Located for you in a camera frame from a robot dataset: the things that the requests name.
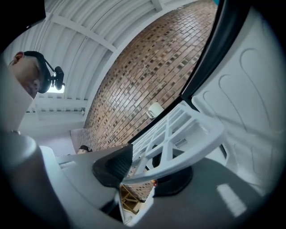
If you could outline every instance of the brick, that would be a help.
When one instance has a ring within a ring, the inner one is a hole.
[[[118,56],[93,100],[78,148],[94,151],[128,142],[151,120],[146,111],[178,96],[208,39],[216,14],[211,0],[173,10],[147,26]]]

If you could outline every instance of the ceiling beam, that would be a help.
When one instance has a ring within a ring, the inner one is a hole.
[[[162,3],[162,0],[151,0],[151,2],[155,6],[157,12],[160,12],[164,7],[164,3]]]
[[[39,108],[85,108],[87,105],[87,100],[65,98],[36,98],[32,105],[33,104]]]
[[[77,24],[76,22],[73,22],[65,17],[62,16],[58,16],[58,15],[53,15],[50,17],[50,21],[57,23],[59,25],[63,25],[67,28],[70,28],[74,31],[77,31],[81,34],[83,34],[84,36],[100,43],[101,45],[103,45],[104,47],[108,48],[109,50],[111,50],[112,52],[114,52],[116,50],[116,47],[113,46],[112,44],[110,44],[108,41],[106,41],[103,37],[101,37],[100,35],[97,35],[96,33],[92,32],[91,30]]]

